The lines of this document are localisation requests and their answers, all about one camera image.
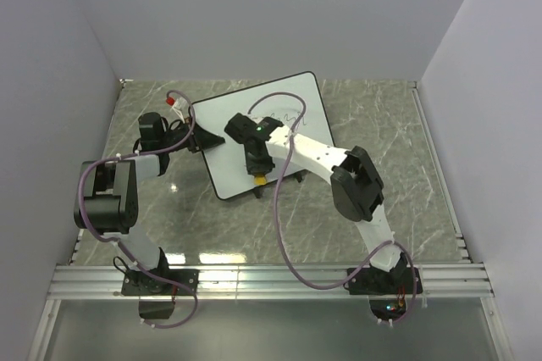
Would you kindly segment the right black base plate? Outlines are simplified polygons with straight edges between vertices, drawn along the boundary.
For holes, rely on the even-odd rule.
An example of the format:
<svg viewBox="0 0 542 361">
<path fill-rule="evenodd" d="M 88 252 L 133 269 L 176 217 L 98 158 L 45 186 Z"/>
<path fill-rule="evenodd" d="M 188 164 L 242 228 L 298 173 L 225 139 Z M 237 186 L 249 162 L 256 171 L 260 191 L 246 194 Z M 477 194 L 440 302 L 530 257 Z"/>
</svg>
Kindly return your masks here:
<svg viewBox="0 0 542 361">
<path fill-rule="evenodd" d="M 399 293 L 423 293 L 419 269 L 410 266 L 397 272 L 384 272 L 372 266 L 359 270 L 343 287 L 351 295 L 396 296 Z"/>
</svg>

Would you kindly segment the white whiteboard black frame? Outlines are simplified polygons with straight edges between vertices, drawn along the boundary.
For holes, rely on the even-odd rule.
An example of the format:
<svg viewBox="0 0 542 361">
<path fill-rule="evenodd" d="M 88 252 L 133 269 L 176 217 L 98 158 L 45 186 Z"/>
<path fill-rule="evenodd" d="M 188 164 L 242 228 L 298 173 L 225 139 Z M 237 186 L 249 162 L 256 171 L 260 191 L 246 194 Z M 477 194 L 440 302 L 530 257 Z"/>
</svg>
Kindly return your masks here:
<svg viewBox="0 0 542 361">
<path fill-rule="evenodd" d="M 228 200 L 257 187 L 246 172 L 244 143 L 265 141 L 275 168 L 266 178 L 275 182 L 284 166 L 289 138 L 299 143 L 311 138 L 330 147 L 335 140 L 319 90 L 311 71 L 210 97 L 194 103 L 196 122 L 225 139 L 225 144 L 203 151 L 213 189 Z"/>
</svg>

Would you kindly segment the aluminium mounting rail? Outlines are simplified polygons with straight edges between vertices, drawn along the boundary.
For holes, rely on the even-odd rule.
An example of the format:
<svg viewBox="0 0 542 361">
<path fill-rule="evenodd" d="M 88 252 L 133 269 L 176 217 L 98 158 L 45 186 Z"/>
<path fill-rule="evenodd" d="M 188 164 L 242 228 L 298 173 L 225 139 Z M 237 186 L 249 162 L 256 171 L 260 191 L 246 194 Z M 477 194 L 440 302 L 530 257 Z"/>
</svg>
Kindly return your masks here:
<svg viewBox="0 0 542 361">
<path fill-rule="evenodd" d="M 197 297 L 201 300 L 362 299 L 342 286 L 317 291 L 304 286 L 283 265 L 200 265 Z M 423 292 L 418 298 L 493 297 L 482 264 L 421 264 Z M 49 300 L 146 300 L 165 296 L 126 296 L 123 275 L 112 266 L 58 266 L 47 293 Z"/>
</svg>

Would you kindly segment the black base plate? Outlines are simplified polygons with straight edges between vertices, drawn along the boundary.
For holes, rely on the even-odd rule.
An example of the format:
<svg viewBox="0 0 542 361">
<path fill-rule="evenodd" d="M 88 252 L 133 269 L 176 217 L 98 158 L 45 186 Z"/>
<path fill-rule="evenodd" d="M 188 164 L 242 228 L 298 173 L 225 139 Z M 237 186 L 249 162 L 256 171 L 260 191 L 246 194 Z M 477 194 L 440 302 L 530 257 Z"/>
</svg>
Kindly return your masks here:
<svg viewBox="0 0 542 361">
<path fill-rule="evenodd" d="M 182 284 L 189 291 L 177 285 L 153 279 L 140 270 L 129 270 L 124 275 L 121 295 L 125 297 L 190 296 L 191 292 L 196 292 L 199 271 L 197 269 L 170 269 L 163 278 Z"/>
<path fill-rule="evenodd" d="M 410 266 L 397 272 L 384 272 L 372 266 L 359 270 L 343 287 L 351 295 L 396 296 L 399 293 L 423 293 L 419 269 Z"/>
</svg>

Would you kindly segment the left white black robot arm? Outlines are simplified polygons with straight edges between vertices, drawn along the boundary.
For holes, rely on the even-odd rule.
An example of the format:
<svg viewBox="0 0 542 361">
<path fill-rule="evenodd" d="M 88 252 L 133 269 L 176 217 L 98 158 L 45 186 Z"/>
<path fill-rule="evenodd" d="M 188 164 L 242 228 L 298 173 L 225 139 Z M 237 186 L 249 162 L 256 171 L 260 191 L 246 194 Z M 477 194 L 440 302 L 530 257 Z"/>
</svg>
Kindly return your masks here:
<svg viewBox="0 0 542 361">
<path fill-rule="evenodd" d="M 130 269 L 145 268 L 143 287 L 152 295 L 161 295 L 170 288 L 172 275 L 163 249 L 137 224 L 138 186 L 164 175 L 171 153 L 183 149 L 199 153 L 225 144 L 225 139 L 203 129 L 192 117 L 169 123 L 151 112 L 141 115 L 138 125 L 140 137 L 134 144 L 133 157 L 81 165 L 87 177 L 78 189 L 81 195 L 75 198 L 74 219 L 85 229 L 84 218 L 88 218 L 100 240 L 112 242 L 130 259 Z"/>
</svg>

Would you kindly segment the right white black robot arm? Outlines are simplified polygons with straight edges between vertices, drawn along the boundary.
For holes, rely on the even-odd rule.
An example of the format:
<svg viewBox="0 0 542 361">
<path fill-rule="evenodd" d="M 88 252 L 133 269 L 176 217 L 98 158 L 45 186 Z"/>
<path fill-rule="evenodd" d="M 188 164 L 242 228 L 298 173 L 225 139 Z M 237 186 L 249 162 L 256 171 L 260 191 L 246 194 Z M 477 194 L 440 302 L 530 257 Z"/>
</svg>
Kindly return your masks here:
<svg viewBox="0 0 542 361">
<path fill-rule="evenodd" d="M 275 118 L 260 120 L 236 114 L 224 128 L 225 133 L 244 147 L 247 172 L 266 175 L 275 159 L 285 161 L 274 189 L 274 226 L 279 250 L 291 273 L 313 289 L 293 267 L 285 250 L 279 221 L 279 191 L 289 164 L 311 172 L 329 184 L 335 209 L 357 225 L 369 256 L 365 275 L 385 293 L 394 292 L 404 277 L 414 276 L 412 259 L 395 241 L 384 211 L 384 183 L 368 152 L 361 147 L 337 148 L 297 132 L 301 117 L 291 125 Z"/>
</svg>

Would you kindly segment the yellow black sponge eraser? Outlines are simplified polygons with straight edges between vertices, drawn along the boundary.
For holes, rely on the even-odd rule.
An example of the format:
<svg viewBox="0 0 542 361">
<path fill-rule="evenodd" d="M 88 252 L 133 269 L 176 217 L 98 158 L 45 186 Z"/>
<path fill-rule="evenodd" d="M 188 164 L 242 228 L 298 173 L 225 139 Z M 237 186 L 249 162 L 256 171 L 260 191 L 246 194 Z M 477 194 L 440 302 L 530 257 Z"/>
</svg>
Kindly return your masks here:
<svg viewBox="0 0 542 361">
<path fill-rule="evenodd" d="M 256 186 L 265 186 L 268 184 L 268 180 L 266 178 L 266 175 L 254 175 L 254 184 Z"/>
</svg>

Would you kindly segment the right side aluminium rail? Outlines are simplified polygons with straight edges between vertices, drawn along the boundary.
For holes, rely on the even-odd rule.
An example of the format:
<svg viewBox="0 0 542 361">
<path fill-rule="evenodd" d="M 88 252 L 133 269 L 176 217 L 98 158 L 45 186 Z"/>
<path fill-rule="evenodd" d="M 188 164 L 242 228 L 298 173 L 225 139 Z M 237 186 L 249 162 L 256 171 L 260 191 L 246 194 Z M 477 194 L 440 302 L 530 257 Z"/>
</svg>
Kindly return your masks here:
<svg viewBox="0 0 542 361">
<path fill-rule="evenodd" d="M 419 91 L 418 91 L 418 83 L 416 81 L 409 81 L 408 86 L 411 90 L 412 99 L 414 101 L 416 110 L 418 111 L 418 117 L 423 127 L 423 133 L 424 133 L 427 145 L 429 147 L 429 152 L 431 155 L 433 165 L 435 167 L 436 175 L 440 184 L 440 190 L 442 191 L 442 195 L 445 199 L 445 206 L 447 208 L 453 229 L 455 231 L 456 245 L 462 258 L 461 262 L 471 263 L 473 260 L 468 251 L 464 235 L 462 233 L 461 227 L 456 217 L 456 211 L 455 211 L 453 202 L 451 201 L 451 195 L 449 193 L 449 189 L 446 184 L 445 175 L 440 165 L 440 159 L 438 157 L 438 153 L 434 145 L 434 140 L 429 129 L 429 122 L 427 121 L 426 114 L 423 110 L 422 101 L 421 101 L 421 98 L 419 96 Z"/>
</svg>

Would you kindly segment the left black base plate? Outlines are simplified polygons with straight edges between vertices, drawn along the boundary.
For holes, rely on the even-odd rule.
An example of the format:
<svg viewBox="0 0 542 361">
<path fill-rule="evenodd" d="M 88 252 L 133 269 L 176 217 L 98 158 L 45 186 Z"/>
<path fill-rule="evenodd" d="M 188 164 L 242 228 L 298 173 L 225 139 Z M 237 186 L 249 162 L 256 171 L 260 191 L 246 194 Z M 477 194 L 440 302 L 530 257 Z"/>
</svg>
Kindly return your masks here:
<svg viewBox="0 0 542 361">
<path fill-rule="evenodd" d="M 125 297 L 190 296 L 191 292 L 196 292 L 199 271 L 197 269 L 170 269 L 163 278 L 182 284 L 189 291 L 177 285 L 153 279 L 140 270 L 129 270 L 124 275 L 121 295 Z"/>
</svg>

